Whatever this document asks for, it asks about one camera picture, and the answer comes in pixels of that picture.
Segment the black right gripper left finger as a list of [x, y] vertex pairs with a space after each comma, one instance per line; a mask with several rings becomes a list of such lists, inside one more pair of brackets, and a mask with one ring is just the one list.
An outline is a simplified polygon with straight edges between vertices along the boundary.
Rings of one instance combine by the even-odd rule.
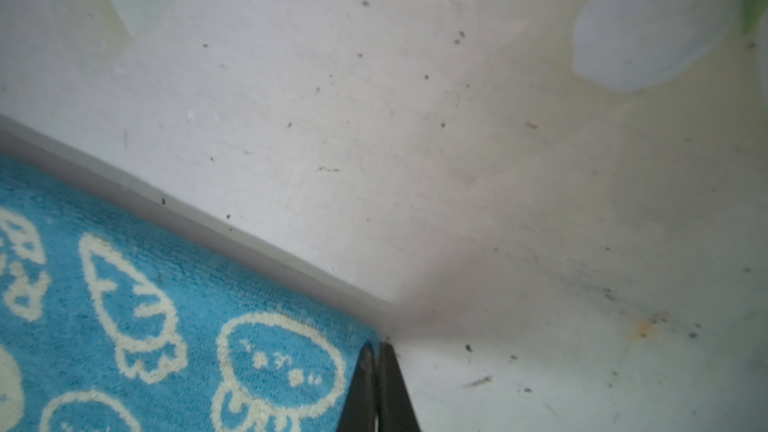
[[337, 432], [375, 432], [378, 417], [377, 368], [373, 347], [365, 344], [359, 353]]

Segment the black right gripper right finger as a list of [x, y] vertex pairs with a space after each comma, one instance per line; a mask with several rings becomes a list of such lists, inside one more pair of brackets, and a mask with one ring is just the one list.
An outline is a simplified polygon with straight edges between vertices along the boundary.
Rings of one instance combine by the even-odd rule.
[[391, 343], [380, 344], [377, 375], [378, 431], [420, 432], [421, 428]]

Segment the blue bunny towel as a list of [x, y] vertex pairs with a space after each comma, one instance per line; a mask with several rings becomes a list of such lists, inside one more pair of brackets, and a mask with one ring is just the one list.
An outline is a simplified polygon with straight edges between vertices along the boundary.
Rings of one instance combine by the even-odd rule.
[[332, 431], [377, 333], [1, 159], [5, 431]]

